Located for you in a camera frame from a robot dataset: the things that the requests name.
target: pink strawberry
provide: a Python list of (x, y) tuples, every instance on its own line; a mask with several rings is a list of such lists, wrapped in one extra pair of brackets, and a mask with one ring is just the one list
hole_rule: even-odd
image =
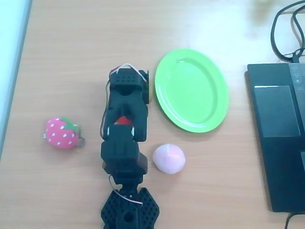
[(81, 137), (80, 127), (74, 125), (66, 117), (56, 117), (50, 119), (46, 124), (46, 140), (53, 146), (62, 149), (72, 148), (84, 144)]

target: robotic arm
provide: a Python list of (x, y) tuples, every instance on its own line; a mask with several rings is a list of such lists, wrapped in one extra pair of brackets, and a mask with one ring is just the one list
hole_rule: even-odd
[[(109, 78), (101, 158), (103, 169), (122, 188), (112, 191), (101, 211), (104, 229), (153, 229), (159, 216), (159, 207), (148, 190), (137, 191), (147, 173), (147, 158), (140, 153), (138, 142), (146, 140), (149, 103), (149, 73), (139, 72), (146, 82), (133, 69), (125, 68)], [(133, 126), (115, 125), (121, 116)]]

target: laptop touchpad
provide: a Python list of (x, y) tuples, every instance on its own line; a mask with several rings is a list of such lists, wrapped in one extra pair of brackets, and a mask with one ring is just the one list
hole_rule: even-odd
[(288, 85), (255, 86), (254, 93), (264, 137), (300, 136)]

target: white wire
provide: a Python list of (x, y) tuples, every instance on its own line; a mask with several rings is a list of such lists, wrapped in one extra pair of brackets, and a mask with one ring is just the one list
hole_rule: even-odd
[(110, 176), (108, 177), (109, 183), (110, 183), (110, 186), (112, 187), (113, 191), (114, 191), (117, 195), (119, 195), (120, 197), (122, 197), (123, 199), (125, 199), (125, 200), (127, 200), (127, 201), (129, 201), (129, 202), (132, 202), (132, 203), (135, 203), (135, 204), (141, 204), (141, 205), (143, 206), (143, 203), (142, 203), (142, 202), (139, 202), (139, 201), (136, 201), (136, 200), (132, 200), (132, 199), (128, 199), (128, 198), (126, 198), (125, 196), (122, 196), (122, 195), (112, 186), (111, 177), (112, 177), (112, 175), (110, 175)]
[(142, 79), (145, 81), (145, 82), (147, 82), (147, 80), (144, 78), (144, 76), (139, 72), (139, 70), (138, 69), (136, 69), (132, 64), (130, 64), (130, 63), (124, 63), (124, 64), (122, 64), (121, 66), (119, 66), (119, 67), (117, 67), (117, 68), (115, 68), (115, 69), (113, 69), (111, 72), (110, 72), (110, 74), (112, 74), (112, 73), (114, 73), (114, 72), (116, 72), (116, 73), (118, 73), (118, 71), (122, 68), (122, 67), (124, 67), (124, 66), (129, 66), (129, 67), (131, 67), (132, 69), (134, 69), (141, 77), (142, 77)]

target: screw hole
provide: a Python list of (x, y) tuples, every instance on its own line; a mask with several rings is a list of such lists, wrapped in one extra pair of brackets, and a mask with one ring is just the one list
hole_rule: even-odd
[(125, 215), (124, 215), (124, 220), (125, 222), (127, 223), (130, 223), (133, 221), (133, 214), (130, 213), (130, 212), (127, 212)]

